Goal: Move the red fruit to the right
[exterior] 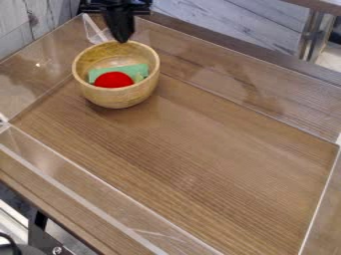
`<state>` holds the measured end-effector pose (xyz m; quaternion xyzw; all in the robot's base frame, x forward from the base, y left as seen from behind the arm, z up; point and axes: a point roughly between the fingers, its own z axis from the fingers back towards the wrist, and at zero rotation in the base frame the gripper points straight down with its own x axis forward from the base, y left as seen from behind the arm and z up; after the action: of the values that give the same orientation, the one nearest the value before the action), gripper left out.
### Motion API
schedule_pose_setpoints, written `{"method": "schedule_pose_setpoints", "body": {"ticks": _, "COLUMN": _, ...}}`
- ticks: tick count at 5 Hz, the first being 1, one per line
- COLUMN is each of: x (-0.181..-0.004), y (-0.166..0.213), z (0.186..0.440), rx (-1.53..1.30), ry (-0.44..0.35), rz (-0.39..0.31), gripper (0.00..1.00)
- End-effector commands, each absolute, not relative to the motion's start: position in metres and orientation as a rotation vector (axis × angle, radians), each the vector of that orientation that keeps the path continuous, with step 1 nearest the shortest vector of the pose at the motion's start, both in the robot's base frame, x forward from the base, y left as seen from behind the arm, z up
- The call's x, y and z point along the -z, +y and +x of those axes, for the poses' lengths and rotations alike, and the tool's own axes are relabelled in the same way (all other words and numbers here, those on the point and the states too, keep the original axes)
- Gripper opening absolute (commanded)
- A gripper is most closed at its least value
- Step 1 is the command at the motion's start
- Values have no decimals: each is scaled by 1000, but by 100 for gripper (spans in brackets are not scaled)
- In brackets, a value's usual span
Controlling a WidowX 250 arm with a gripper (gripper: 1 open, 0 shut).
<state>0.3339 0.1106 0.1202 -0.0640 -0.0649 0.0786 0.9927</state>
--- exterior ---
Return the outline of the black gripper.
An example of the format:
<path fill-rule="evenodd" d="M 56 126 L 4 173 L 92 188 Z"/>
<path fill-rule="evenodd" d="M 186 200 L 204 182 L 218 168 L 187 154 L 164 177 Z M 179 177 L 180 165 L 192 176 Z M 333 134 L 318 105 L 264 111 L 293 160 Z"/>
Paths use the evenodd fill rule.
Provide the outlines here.
<path fill-rule="evenodd" d="M 80 0 L 79 11 L 99 13 L 101 10 L 107 26 L 116 40 L 125 43 L 135 33 L 135 15 L 149 15 L 153 0 Z M 127 7 L 119 15 L 119 7 Z"/>

